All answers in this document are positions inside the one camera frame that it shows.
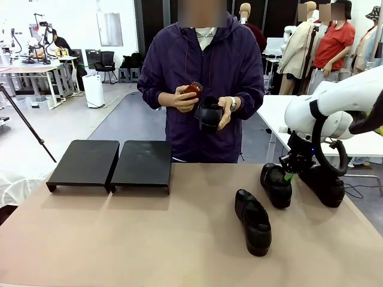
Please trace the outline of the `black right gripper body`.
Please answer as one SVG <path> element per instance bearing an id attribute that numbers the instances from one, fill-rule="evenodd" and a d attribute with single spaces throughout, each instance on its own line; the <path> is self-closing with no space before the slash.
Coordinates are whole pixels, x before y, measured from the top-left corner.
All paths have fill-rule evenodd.
<path id="1" fill-rule="evenodd" d="M 312 146 L 312 143 L 302 139 L 295 132 L 290 135 L 288 140 L 288 147 L 290 148 L 290 153 L 292 154 L 302 155 L 305 157 L 314 156 L 314 147 Z"/>

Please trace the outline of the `person's left hand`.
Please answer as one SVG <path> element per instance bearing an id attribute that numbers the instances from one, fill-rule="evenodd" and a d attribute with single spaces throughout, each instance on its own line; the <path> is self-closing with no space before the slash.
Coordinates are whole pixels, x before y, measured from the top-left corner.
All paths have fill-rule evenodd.
<path id="1" fill-rule="evenodd" d="M 233 100 L 231 97 L 220 97 L 218 99 L 218 105 L 222 107 L 223 110 L 222 118 L 218 124 L 218 130 L 223 130 L 225 126 L 230 122 L 232 103 Z"/>

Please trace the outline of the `person's right hand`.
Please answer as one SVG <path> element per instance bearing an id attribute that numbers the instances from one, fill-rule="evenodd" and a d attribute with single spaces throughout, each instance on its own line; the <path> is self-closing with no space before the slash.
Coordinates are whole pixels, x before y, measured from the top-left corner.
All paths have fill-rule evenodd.
<path id="1" fill-rule="evenodd" d="M 193 110 L 195 104 L 199 101 L 195 91 L 187 92 L 189 86 L 180 86 L 176 88 L 173 100 L 173 107 L 182 113 Z"/>

